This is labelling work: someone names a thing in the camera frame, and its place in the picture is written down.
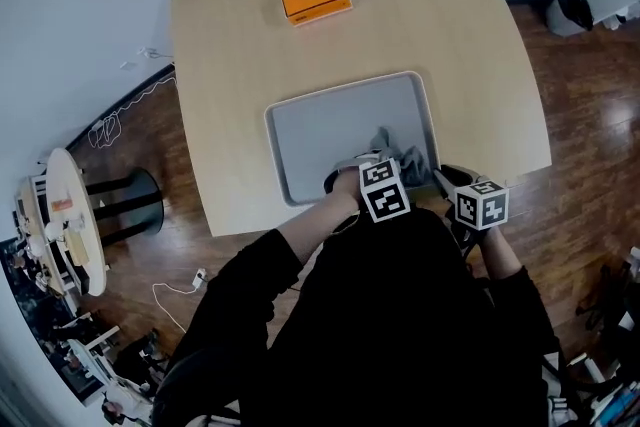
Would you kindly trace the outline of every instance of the wrist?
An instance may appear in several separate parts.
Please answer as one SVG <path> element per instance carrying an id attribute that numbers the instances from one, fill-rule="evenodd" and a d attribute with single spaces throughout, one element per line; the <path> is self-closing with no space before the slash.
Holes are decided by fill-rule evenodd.
<path id="1" fill-rule="evenodd" d="M 484 237 L 480 239 L 479 245 L 480 249 L 482 249 L 487 244 L 494 244 L 498 238 L 500 238 L 501 232 L 500 228 L 494 226 L 493 228 L 489 228 L 484 232 Z"/>
<path id="2" fill-rule="evenodd" d="M 349 215 L 360 209 L 358 199 L 345 191 L 334 190 L 329 193 L 325 199 L 340 209 L 344 209 Z"/>

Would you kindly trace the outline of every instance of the light wood tabletop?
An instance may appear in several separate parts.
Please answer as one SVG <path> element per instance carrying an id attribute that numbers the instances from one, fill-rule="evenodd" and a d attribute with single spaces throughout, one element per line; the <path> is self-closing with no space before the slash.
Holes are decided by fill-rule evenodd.
<path id="1" fill-rule="evenodd" d="M 281 198 L 264 122 L 278 101 L 413 70 L 440 162 L 504 181 L 549 166 L 535 78 L 504 0 L 352 0 L 295 28 L 281 0 L 171 0 L 178 92 L 214 236 L 276 227 Z"/>
<path id="2" fill-rule="evenodd" d="M 53 202 L 69 199 L 72 201 L 69 208 L 54 211 Z M 64 224 L 83 220 L 82 228 L 76 230 L 77 236 L 70 239 L 73 243 L 68 244 L 68 250 L 79 253 L 72 254 L 75 262 L 86 262 L 83 267 L 89 276 L 89 294 L 102 294 L 107 286 L 107 270 L 100 232 L 82 174 L 71 154 L 62 148 L 53 150 L 47 161 L 47 207 L 52 221 Z M 60 244 L 61 251 L 67 249 Z"/>

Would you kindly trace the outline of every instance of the hand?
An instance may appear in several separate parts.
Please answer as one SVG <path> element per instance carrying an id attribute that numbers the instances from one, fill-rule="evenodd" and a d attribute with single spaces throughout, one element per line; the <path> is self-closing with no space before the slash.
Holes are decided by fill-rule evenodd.
<path id="1" fill-rule="evenodd" d="M 347 194 L 360 203 L 360 171 L 357 168 L 348 168 L 341 171 L 336 181 L 333 182 L 333 193 Z"/>

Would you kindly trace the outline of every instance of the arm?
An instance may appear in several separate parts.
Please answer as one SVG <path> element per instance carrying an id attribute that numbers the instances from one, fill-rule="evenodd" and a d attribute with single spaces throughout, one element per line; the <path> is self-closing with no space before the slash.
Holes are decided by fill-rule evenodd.
<path id="1" fill-rule="evenodd" d="M 211 280 L 158 390 L 154 425 L 184 425 L 239 397 L 244 376 L 264 361 L 273 301 L 358 209 L 358 197 L 358 172 L 342 173 L 331 194 L 245 247 Z"/>
<path id="2" fill-rule="evenodd" d="M 557 338 L 538 289 L 502 232 L 491 228 L 480 249 L 492 280 L 491 297 L 513 342 L 529 346 L 539 355 L 557 350 Z"/>
<path id="3" fill-rule="evenodd" d="M 359 172 L 348 169 L 338 176 L 333 192 L 323 201 L 278 228 L 302 265 L 338 226 L 358 210 L 359 199 Z"/>
<path id="4" fill-rule="evenodd" d="M 489 229 L 480 243 L 480 249 L 491 279 L 505 279 L 522 269 L 520 260 L 498 227 Z"/>

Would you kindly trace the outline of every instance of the white cord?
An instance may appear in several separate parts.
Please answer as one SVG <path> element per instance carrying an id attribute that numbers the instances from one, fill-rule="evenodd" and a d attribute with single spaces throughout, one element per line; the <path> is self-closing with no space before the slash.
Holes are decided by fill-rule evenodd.
<path id="1" fill-rule="evenodd" d="M 165 79 L 165 80 L 159 80 L 152 86 L 149 86 L 147 89 L 145 89 L 137 99 L 129 102 L 126 107 L 120 107 L 118 110 L 113 111 L 104 119 L 100 120 L 102 121 L 102 124 L 100 124 L 100 126 L 98 126 L 97 128 L 91 128 L 91 130 L 89 130 L 89 133 L 87 134 L 87 138 L 89 139 L 89 144 L 91 145 L 91 147 L 98 148 L 99 150 L 101 150 L 102 148 L 108 148 L 109 146 L 111 146 L 115 142 L 115 140 L 118 137 L 120 137 L 120 134 L 122 134 L 122 125 L 120 124 L 120 113 L 122 111 L 129 110 L 129 107 L 138 103 L 145 96 L 153 93 L 156 90 L 156 87 L 158 87 L 158 85 L 166 84 L 167 82 L 170 82 L 170 81 L 173 81 L 173 83 L 175 84 L 176 78 L 169 77 L 168 79 Z M 116 135 L 112 136 L 113 131 L 115 129 L 117 129 L 117 133 Z M 95 140 L 91 138 L 91 133 L 96 134 Z"/>
<path id="2" fill-rule="evenodd" d="M 163 312 L 165 312 L 167 315 L 169 315 L 169 318 L 170 318 L 171 320 L 173 320 L 173 323 L 174 323 L 176 326 L 178 326 L 180 329 L 182 329 L 182 332 L 183 332 L 183 333 L 186 333 L 187 331 L 186 331 L 186 330 L 185 330 L 185 329 L 184 329 L 180 324 L 178 324 L 178 321 L 177 321 L 176 319 L 174 319 L 174 318 L 173 318 L 173 315 L 171 315 L 171 313 L 169 313 L 169 312 L 164 308 L 164 306 L 162 306 L 162 305 L 160 304 L 160 301 L 158 301 L 158 296 L 156 295 L 156 287 L 167 287 L 169 290 L 172 290 L 173 292 L 178 292 L 179 294 L 183 294 L 183 295 L 190 295 L 190 294 L 193 294 L 193 293 L 197 292 L 197 291 L 198 291 L 198 289 L 197 289 L 197 288 L 194 288 L 193 290 L 191 290 L 191 291 L 189 291 L 189 292 L 185 292 L 185 291 L 183 291 L 183 290 L 178 290 L 177 288 L 170 287 L 170 286 L 169 286 L 169 285 L 167 285 L 166 283 L 154 283 L 154 284 L 153 284 L 153 286 L 151 287 L 151 290 L 153 291 L 153 297 L 154 297 L 154 299 L 156 300 L 156 304 L 157 304 L 158 306 L 160 306 L 160 309 L 161 309 Z"/>
<path id="3" fill-rule="evenodd" d="M 167 59 L 173 59 L 172 55 L 160 54 L 160 53 L 156 52 L 155 50 L 145 50 L 144 51 L 144 56 L 147 59 L 160 59 L 161 57 L 166 57 Z"/>

